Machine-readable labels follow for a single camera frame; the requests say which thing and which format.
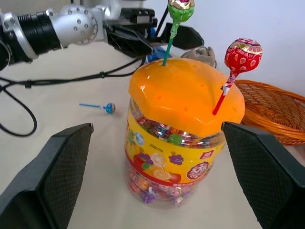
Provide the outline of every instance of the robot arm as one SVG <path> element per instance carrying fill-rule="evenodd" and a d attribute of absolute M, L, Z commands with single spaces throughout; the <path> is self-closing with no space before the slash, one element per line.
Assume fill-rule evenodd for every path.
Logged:
<path fill-rule="evenodd" d="M 151 28 L 157 26 L 154 16 L 154 10 L 121 9 L 113 4 L 94 8 L 67 5 L 59 13 L 47 9 L 34 15 L 0 14 L 0 71 L 9 64 L 31 63 L 50 50 L 97 41 L 107 42 L 131 57 L 144 57 L 153 52 L 153 46 L 168 43 L 170 37 L 169 23 L 161 37 L 151 35 Z M 182 30 L 174 46 L 190 49 L 203 45 L 195 30 Z"/>

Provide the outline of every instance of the wicker basket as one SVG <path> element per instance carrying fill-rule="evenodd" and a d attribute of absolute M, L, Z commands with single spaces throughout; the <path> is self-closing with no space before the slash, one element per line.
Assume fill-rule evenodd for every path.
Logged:
<path fill-rule="evenodd" d="M 274 134 L 286 146 L 305 144 L 305 97 L 250 80 L 235 84 L 244 96 L 243 124 Z"/>

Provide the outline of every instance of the lollipop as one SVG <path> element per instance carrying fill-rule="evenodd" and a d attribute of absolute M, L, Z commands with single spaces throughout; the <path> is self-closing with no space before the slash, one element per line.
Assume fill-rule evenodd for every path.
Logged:
<path fill-rule="evenodd" d="M 80 104 L 80 106 L 89 106 L 106 110 L 107 113 L 112 114 L 115 111 L 115 105 L 112 103 L 107 104 L 106 106 L 93 105 L 93 104 Z"/>
<path fill-rule="evenodd" d="M 248 72 L 256 68 L 261 61 L 263 49 L 261 45 L 251 39 L 240 38 L 234 41 L 227 49 L 224 63 L 230 68 L 230 76 L 224 84 L 223 93 L 220 96 L 218 103 L 213 110 L 216 115 L 225 96 L 235 82 L 235 79 L 240 73 Z"/>
<path fill-rule="evenodd" d="M 165 57 L 163 60 L 163 66 L 166 65 L 166 61 L 173 43 L 173 39 L 177 35 L 178 27 L 182 22 L 186 22 L 194 13 L 195 2 L 194 0 L 169 0 L 168 11 L 173 19 L 173 26 L 171 29 L 171 36 L 166 49 Z"/>

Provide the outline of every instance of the plastic jar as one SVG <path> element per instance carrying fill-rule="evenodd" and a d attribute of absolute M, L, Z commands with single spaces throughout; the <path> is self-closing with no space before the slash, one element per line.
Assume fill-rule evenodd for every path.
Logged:
<path fill-rule="evenodd" d="M 130 191 L 143 203 L 170 208 L 183 205 L 208 174 L 214 156 L 225 143 L 222 121 L 240 122 L 244 103 L 241 93 L 233 87 L 232 94 L 237 100 L 229 98 L 224 103 L 228 106 L 232 100 L 229 106 L 236 114 L 220 110 L 221 117 L 213 116 L 214 105 L 210 105 L 211 98 L 207 95 L 219 88 L 219 79 L 222 83 L 226 77 L 193 60 L 170 59 L 165 67 L 160 63 L 145 65 L 131 79 L 125 180 Z M 177 72 L 184 74 L 188 81 L 179 81 Z M 208 83 L 210 89 L 204 89 L 202 85 L 209 86 Z"/>
<path fill-rule="evenodd" d="M 208 174 L 224 141 L 222 132 L 202 139 L 149 120 L 131 99 L 125 143 L 128 187 L 146 204 L 179 207 Z"/>

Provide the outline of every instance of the green lollipop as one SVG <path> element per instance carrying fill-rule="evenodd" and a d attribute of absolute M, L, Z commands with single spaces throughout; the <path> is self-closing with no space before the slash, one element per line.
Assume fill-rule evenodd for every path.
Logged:
<path fill-rule="evenodd" d="M 171 36 L 166 49 L 165 57 L 163 60 L 163 66 L 166 65 L 168 55 L 170 53 L 173 39 L 177 35 L 178 27 L 182 22 L 186 22 L 194 13 L 195 2 L 194 0 L 169 0 L 168 11 L 173 19 L 173 26 L 171 29 Z"/>

